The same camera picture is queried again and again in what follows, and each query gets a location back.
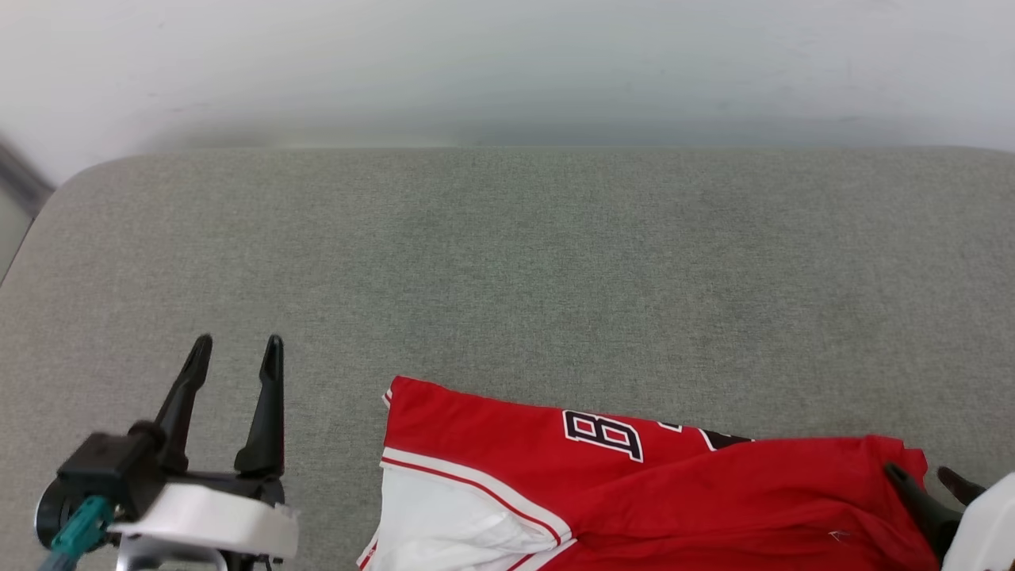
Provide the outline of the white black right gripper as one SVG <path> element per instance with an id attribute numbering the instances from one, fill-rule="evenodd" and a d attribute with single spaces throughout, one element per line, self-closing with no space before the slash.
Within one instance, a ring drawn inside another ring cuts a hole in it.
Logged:
<path id="1" fill-rule="evenodd" d="M 884 473 L 942 571 L 1015 571 L 1015 473 L 992 487 L 939 466 L 936 477 L 967 507 L 961 515 L 946 508 L 917 484 L 898 463 L 884 463 Z"/>

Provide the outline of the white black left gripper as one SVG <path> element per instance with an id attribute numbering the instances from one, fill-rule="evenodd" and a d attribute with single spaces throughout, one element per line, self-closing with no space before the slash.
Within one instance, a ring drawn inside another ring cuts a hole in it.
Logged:
<path id="1" fill-rule="evenodd" d="M 193 403 L 206 381 L 213 337 L 195 340 L 156 416 L 164 433 L 159 465 L 185 473 Z M 284 343 L 272 334 L 259 370 L 260 391 L 239 474 L 197 473 L 168 481 L 138 516 L 109 525 L 117 538 L 115 571 L 166 571 L 202 564 L 210 571 L 253 571 L 281 564 L 300 546 L 298 512 L 285 502 Z"/>

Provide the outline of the red white basketball jersey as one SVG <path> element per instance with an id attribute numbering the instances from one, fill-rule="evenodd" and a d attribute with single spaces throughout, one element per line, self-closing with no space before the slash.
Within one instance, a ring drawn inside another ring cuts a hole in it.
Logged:
<path id="1" fill-rule="evenodd" d="M 359 571 L 940 571 L 884 436 L 754 440 L 396 377 Z"/>

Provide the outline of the grey fabric sofa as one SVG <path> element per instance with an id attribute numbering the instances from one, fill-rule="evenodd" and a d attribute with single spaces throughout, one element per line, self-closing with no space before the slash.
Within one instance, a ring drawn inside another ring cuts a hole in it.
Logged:
<path id="1" fill-rule="evenodd" d="M 0 571 L 92 431 L 214 337 L 187 449 L 231 469 L 284 339 L 290 571 L 353 571 L 398 375 L 753 438 L 895 436 L 1015 471 L 1015 155 L 193 151 L 41 210 L 0 285 Z"/>

